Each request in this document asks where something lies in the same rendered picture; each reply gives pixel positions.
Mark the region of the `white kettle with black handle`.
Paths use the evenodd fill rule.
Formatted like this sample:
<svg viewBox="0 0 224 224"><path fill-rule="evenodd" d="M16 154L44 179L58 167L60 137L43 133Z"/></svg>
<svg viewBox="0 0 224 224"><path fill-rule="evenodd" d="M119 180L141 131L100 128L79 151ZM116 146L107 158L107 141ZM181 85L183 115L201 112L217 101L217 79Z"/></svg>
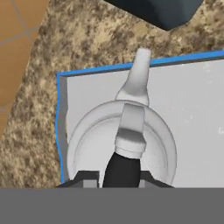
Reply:
<svg viewBox="0 0 224 224"><path fill-rule="evenodd" d="M177 168L177 149L164 119L150 108L151 51L140 48L127 80L113 101L86 113L71 135L68 177L99 172L103 187L138 187L142 174L168 186Z"/></svg>

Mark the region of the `dark grey block appliance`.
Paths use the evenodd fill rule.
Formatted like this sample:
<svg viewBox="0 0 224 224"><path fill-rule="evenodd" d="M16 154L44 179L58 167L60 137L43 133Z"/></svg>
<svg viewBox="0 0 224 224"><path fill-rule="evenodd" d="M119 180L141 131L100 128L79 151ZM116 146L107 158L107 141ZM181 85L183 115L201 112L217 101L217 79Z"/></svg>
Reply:
<svg viewBox="0 0 224 224"><path fill-rule="evenodd" d="M203 0L105 1L165 31L189 22L203 3Z"/></svg>

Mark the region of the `grey tray with blue rim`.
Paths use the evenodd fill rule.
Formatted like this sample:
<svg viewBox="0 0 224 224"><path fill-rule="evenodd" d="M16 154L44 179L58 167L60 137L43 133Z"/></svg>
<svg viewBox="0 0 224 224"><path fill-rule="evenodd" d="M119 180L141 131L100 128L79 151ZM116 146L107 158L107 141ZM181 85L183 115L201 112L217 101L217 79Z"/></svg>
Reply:
<svg viewBox="0 0 224 224"><path fill-rule="evenodd" d="M58 73L55 134L62 184L71 180L71 135L90 110L113 101L134 62ZM224 187L224 50L152 59L150 108L168 125L177 168L170 186Z"/></svg>

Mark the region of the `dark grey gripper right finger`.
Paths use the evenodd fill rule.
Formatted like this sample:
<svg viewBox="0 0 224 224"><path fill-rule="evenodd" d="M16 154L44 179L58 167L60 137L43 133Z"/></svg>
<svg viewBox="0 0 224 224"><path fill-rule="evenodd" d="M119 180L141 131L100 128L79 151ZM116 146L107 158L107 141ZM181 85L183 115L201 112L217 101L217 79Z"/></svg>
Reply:
<svg viewBox="0 0 224 224"><path fill-rule="evenodd" d="M171 185L167 185L164 182L154 179L149 171L141 171L139 187L140 188L149 188L149 187L172 188Z"/></svg>

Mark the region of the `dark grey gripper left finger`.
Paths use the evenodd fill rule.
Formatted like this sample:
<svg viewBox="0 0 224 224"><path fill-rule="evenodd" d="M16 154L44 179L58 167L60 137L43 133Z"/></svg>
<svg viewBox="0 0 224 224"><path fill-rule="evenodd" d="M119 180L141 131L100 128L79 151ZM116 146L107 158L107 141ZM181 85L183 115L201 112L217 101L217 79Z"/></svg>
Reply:
<svg viewBox="0 0 224 224"><path fill-rule="evenodd" d="M100 173L98 171L78 171L74 179L69 180L58 187L61 188L98 188Z"/></svg>

